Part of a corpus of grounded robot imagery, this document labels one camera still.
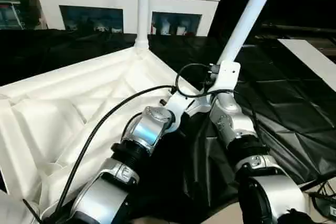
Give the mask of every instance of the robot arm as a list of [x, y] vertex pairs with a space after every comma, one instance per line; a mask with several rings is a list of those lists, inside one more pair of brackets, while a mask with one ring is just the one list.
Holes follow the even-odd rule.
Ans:
[[140, 181], [149, 158], [163, 134], [174, 123], [164, 107], [146, 107], [128, 128], [121, 143], [100, 172], [87, 183], [72, 207], [71, 217], [84, 223], [123, 223], [130, 210], [132, 190]]
[[[225, 61], [221, 66], [212, 67], [216, 81], [210, 90], [234, 89], [239, 68], [238, 63]], [[238, 194], [244, 223], [281, 223], [281, 219], [288, 220], [284, 216], [292, 216], [293, 212], [308, 217], [301, 190], [268, 154], [252, 120], [242, 113], [233, 95], [208, 96], [206, 102], [196, 100], [191, 107], [193, 100], [176, 92], [165, 107], [146, 107], [130, 123], [121, 143], [112, 146], [114, 153], [104, 162], [98, 175], [79, 194], [72, 217], [97, 224], [124, 220], [129, 212], [129, 195], [159, 139], [178, 128], [184, 111], [193, 114], [209, 109], [210, 119], [228, 150], [240, 184]]]
[[239, 181], [238, 198], [245, 224], [280, 223], [279, 218], [290, 214], [292, 209], [306, 213], [300, 188], [269, 155], [268, 148], [258, 139], [252, 120], [241, 112], [232, 95], [217, 97], [210, 118], [227, 148]]

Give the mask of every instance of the black cable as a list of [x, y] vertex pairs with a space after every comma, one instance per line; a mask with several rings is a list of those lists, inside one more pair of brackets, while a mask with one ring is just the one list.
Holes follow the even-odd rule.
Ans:
[[322, 183], [322, 185], [320, 186], [320, 188], [317, 190], [318, 193], [320, 193], [320, 192], [324, 189], [324, 186], [325, 186], [326, 183], [327, 183], [327, 180], [324, 181], [324, 182]]
[[261, 138], [261, 131], [260, 131], [260, 128], [259, 128], [259, 123], [258, 123], [258, 119], [257, 119], [257, 113], [254, 110], [252, 103], [247, 99], [246, 96], [240, 94], [238, 91], [233, 90], [233, 89], [218, 89], [218, 90], [214, 90], [214, 91], [210, 91], [210, 92], [204, 91], [201, 94], [186, 94], [186, 93], [184, 93], [180, 89], [180, 87], [178, 85], [178, 80], [179, 80], [179, 78], [180, 78], [183, 70], [185, 70], [186, 68], [191, 67], [191, 66], [199, 66], [199, 67], [204, 67], [204, 68], [207, 68], [207, 69], [210, 68], [209, 66], [207, 66], [205, 64], [201, 64], [201, 63], [191, 63], [191, 64], [185, 65], [183, 68], [181, 68], [181, 70], [176, 75], [175, 87], [176, 87], [177, 91], [181, 95], [183, 95], [185, 97], [189, 97], [189, 98], [199, 98], [199, 97], [204, 97], [204, 96], [210, 95], [210, 94], [220, 94], [220, 93], [233, 93], [233, 94], [237, 94], [238, 96], [240, 96], [241, 98], [243, 98], [245, 100], [245, 102], [249, 105], [249, 107], [251, 109], [253, 121], [254, 121], [254, 124], [255, 124], [255, 128], [256, 128], [256, 131], [257, 131], [257, 135], [259, 136], [260, 141], [264, 144], [264, 142], [262, 141], [262, 138]]
[[108, 113], [106, 113], [105, 116], [102, 117], [102, 119], [100, 119], [100, 121], [98, 122], [98, 124], [94, 127], [94, 129], [92, 130], [91, 134], [89, 135], [88, 139], [86, 140], [83, 149], [81, 150], [75, 164], [73, 165], [73, 168], [70, 172], [70, 175], [68, 177], [68, 180], [65, 184], [65, 187], [63, 189], [63, 192], [61, 194], [61, 197], [59, 198], [59, 202], [57, 204], [56, 210], [55, 210], [55, 216], [57, 216], [59, 214], [59, 212], [61, 211], [62, 205], [64, 203], [64, 200], [68, 194], [70, 185], [72, 183], [73, 178], [75, 177], [76, 171], [78, 169], [78, 166], [80, 164], [80, 162], [82, 161], [86, 150], [88, 149], [93, 137], [95, 136], [95, 134], [97, 133], [98, 129], [100, 128], [100, 126], [107, 120], [107, 118], [109, 118], [116, 110], [118, 110], [120, 107], [122, 107], [123, 105], [125, 105], [126, 103], [128, 103], [129, 101], [133, 100], [134, 98], [143, 95], [145, 93], [157, 90], [157, 89], [164, 89], [164, 88], [174, 88], [174, 86], [170, 86], [170, 85], [163, 85], [163, 86], [157, 86], [154, 88], [150, 88], [150, 89], [146, 89], [143, 91], [140, 91], [128, 98], [126, 98], [125, 100], [123, 100], [122, 102], [120, 102], [119, 104], [117, 104], [114, 108], [112, 108]]
[[37, 220], [37, 222], [42, 224], [43, 223], [42, 220], [40, 219], [38, 214], [34, 211], [34, 209], [31, 207], [31, 205], [25, 199], [23, 199], [22, 201], [26, 205], [28, 210], [31, 212], [31, 214], [34, 216], [34, 218]]
[[128, 126], [130, 126], [131, 122], [132, 122], [137, 116], [139, 116], [139, 115], [141, 115], [141, 114], [142, 114], [142, 112], [139, 112], [139, 113], [135, 114], [134, 116], [132, 116], [131, 119], [128, 120], [127, 124], [125, 125], [124, 130], [123, 130], [122, 133], [121, 133], [121, 138], [124, 137], [124, 135], [125, 135], [125, 133], [126, 133], [126, 130], [127, 130]]
[[327, 185], [329, 186], [330, 190], [332, 191], [332, 194], [334, 195], [334, 194], [335, 194], [335, 191], [334, 191], [334, 189], [332, 188], [332, 186], [330, 185], [329, 181], [327, 182]]

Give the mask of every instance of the white vertical pole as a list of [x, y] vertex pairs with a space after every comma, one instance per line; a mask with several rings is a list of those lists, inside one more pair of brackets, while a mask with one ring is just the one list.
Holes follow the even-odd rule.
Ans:
[[138, 0], [138, 35], [135, 40], [135, 47], [149, 48], [148, 45], [148, 19], [149, 0]]
[[218, 63], [223, 60], [234, 61], [243, 46], [248, 34], [256, 22], [267, 0], [249, 0], [229, 41], [227, 42]]

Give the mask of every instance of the black plastic sheet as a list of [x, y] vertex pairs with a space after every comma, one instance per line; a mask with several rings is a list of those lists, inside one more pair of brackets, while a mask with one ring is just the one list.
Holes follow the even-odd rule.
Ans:
[[[57, 30], [0, 31], [0, 84], [24, 79], [133, 45], [135, 35]], [[151, 50], [178, 71], [190, 62], [214, 63], [223, 46], [214, 38], [152, 36]], [[237, 90], [257, 112], [262, 141], [301, 184], [336, 170], [336, 93], [276, 40], [244, 47], [237, 57]], [[186, 70], [201, 88], [204, 72]], [[238, 103], [248, 114], [242, 99]], [[153, 155], [141, 180], [133, 216], [198, 223], [236, 200], [237, 185], [225, 149], [207, 115], [184, 119]]]

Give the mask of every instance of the white foam insert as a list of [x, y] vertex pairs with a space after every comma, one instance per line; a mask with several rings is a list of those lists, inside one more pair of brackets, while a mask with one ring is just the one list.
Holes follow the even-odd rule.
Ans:
[[[55, 209], [81, 148], [94, 126], [130, 95], [173, 85], [176, 73], [149, 50], [128, 48], [0, 87], [0, 170], [17, 199]], [[185, 80], [181, 87], [197, 92]], [[144, 94], [112, 115], [94, 137], [66, 201], [112, 155], [128, 119], [169, 97], [168, 89]]]

